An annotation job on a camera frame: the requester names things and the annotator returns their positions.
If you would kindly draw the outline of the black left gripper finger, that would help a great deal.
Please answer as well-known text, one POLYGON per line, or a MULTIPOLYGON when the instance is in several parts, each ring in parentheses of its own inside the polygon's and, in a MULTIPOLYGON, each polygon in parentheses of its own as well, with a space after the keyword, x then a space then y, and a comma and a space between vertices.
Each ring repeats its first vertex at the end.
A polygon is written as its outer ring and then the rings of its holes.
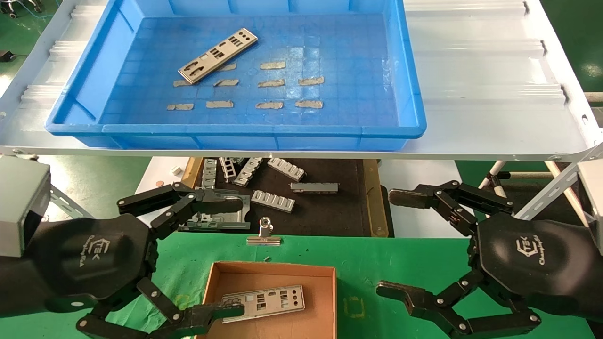
POLYGON ((136 217, 165 209, 150 223, 153 236, 157 240, 164 240, 195 214, 233 213, 243 208, 243 202, 219 197, 212 189, 194 190, 181 182, 175 182, 122 198, 117 206, 119 214, 132 214, 136 217))
POLYGON ((150 333, 107 322, 110 307, 99 303, 77 323, 77 330, 92 339, 183 339, 206 335, 215 320, 244 314, 241 303, 209 303, 180 310, 152 281, 144 277, 136 288, 160 313, 165 322, 150 333))

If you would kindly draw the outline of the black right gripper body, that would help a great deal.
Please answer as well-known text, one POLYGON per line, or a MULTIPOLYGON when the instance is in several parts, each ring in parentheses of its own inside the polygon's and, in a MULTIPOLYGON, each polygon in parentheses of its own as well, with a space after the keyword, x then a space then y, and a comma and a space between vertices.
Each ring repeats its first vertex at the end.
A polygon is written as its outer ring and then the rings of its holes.
POLYGON ((474 240, 482 288, 500 305, 602 321, 603 260, 588 228, 496 214, 474 240))

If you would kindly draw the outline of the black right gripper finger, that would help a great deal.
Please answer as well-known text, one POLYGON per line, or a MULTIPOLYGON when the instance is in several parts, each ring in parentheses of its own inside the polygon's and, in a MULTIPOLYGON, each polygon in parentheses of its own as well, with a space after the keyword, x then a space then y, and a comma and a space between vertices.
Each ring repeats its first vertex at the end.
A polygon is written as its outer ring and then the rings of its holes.
POLYGON ((513 213, 510 200, 456 180, 439 186, 420 184, 413 190, 391 189, 389 202, 395 206, 435 210, 463 236, 474 236, 478 225, 468 208, 486 215, 513 213))
POLYGON ((477 288, 489 288, 487 278, 480 270, 471 270, 459 281, 452 283, 439 294, 424 288, 381 280, 377 295, 401 301, 411 317, 433 322, 450 339, 495 339, 523 335, 541 324, 541 318, 521 298, 503 298, 507 314, 463 318, 454 306, 477 288))

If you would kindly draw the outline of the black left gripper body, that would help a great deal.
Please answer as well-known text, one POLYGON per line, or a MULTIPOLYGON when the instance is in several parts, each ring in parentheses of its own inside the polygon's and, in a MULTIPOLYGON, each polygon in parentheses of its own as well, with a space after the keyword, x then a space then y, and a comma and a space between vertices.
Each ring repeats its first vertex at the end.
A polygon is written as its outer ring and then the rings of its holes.
POLYGON ((1 257, 0 315, 122 309, 156 261, 155 236, 130 214, 41 223, 21 257, 1 257))

